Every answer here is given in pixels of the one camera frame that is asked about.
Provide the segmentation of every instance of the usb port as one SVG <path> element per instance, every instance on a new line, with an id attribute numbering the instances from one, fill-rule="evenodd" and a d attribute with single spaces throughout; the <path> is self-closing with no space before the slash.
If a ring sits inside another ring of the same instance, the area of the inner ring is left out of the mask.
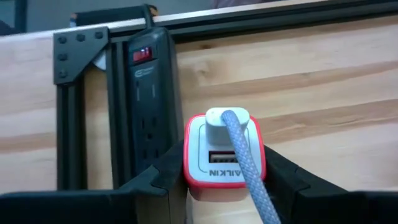
<path id="1" fill-rule="evenodd" d="M 236 159 L 235 152 L 233 151 L 210 151 L 209 152 L 209 162 L 210 163 L 226 163 L 226 162 L 235 162 Z"/>

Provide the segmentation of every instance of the wall charger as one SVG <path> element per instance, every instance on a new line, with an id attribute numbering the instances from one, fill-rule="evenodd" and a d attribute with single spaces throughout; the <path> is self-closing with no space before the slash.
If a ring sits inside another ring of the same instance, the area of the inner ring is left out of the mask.
<path id="1" fill-rule="evenodd" d="M 221 114 L 235 112 L 256 168 L 264 180 L 266 156 L 261 131 L 244 108 L 212 108 L 193 116 L 185 128 L 183 171 L 193 198 L 209 202 L 242 200 L 248 194 L 234 147 Z"/>

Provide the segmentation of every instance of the gray braided cable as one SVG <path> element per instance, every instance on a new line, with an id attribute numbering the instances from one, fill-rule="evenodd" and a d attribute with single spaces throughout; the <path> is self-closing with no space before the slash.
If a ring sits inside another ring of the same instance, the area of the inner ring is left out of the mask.
<path id="1" fill-rule="evenodd" d="M 236 158 L 241 167 L 247 188 L 250 191 L 253 202 L 260 214 L 263 223 L 276 224 L 280 223 L 278 214 L 275 211 L 267 190 L 262 183 L 260 175 L 257 171 L 254 160 L 249 151 L 248 143 L 241 129 L 238 117 L 234 111 L 227 110 L 221 115 L 221 119 L 225 122 L 229 138 L 235 148 Z"/>

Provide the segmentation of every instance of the gray wall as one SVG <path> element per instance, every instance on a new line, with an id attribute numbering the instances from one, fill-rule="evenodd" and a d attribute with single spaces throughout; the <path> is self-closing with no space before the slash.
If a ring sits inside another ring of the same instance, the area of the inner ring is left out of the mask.
<path id="1" fill-rule="evenodd" d="M 0 1 L 0 20 L 14 27 L 14 1 Z"/>
<path id="2" fill-rule="evenodd" d="M 69 26 L 74 12 L 118 7 L 155 5 L 161 15 L 210 9 L 211 0 L 28 0 L 27 31 L 59 29 Z"/>

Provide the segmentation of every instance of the wood grain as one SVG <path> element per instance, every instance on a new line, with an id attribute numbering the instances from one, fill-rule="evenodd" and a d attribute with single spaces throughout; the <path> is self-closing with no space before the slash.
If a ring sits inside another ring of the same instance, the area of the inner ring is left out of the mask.
<path id="1" fill-rule="evenodd" d="M 177 46 L 183 118 L 242 106 L 264 142 L 348 190 L 398 189 L 398 17 Z M 0 192 L 55 188 L 51 36 L 0 39 Z M 104 73 L 86 80 L 89 186 L 109 189 Z M 260 223 L 251 199 L 193 202 L 195 223 Z"/>

